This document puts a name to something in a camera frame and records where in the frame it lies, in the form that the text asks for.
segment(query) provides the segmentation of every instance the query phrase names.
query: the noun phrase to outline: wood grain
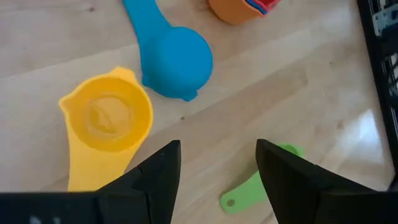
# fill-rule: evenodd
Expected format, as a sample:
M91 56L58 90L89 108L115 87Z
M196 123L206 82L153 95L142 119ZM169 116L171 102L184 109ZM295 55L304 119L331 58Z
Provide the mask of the wood grain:
M297 144L310 162L387 189L394 171L354 0L283 0L237 27L205 0L158 5L172 24L202 34L215 58L190 103L147 89L154 126L129 169L181 139L172 223L277 223L269 202L231 216L218 204L255 172L257 138ZM65 190L58 99L118 65L140 77L134 30L116 0L5 0L0 33L0 190Z

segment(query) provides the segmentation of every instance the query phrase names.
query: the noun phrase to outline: yellow measuring cup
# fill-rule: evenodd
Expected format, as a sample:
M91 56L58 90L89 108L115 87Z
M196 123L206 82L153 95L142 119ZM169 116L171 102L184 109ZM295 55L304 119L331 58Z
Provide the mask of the yellow measuring cup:
M70 148L69 191L97 190L122 176L153 122L148 95L121 67L84 81L59 105Z

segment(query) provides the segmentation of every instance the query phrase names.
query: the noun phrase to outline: green handle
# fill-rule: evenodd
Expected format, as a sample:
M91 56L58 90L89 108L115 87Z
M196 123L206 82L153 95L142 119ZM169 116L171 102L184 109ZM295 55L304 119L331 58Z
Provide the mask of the green handle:
M301 147L291 144L279 144L279 147L303 157L304 151ZM239 213L255 203L263 202L267 199L267 193L261 182L260 173L257 171L245 183L224 194L220 198L221 207L226 213Z

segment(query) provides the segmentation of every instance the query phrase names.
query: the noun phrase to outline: black rack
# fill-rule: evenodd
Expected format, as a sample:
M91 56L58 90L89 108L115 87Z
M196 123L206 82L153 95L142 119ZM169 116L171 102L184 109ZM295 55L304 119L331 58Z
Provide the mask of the black rack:
M386 127L389 149L396 171L390 189L398 188L398 88L392 57L398 52L398 24L380 29L374 20L377 15L386 16L386 9L398 6L398 0L358 0L359 13L368 46L369 58ZM398 11L392 12L392 19Z

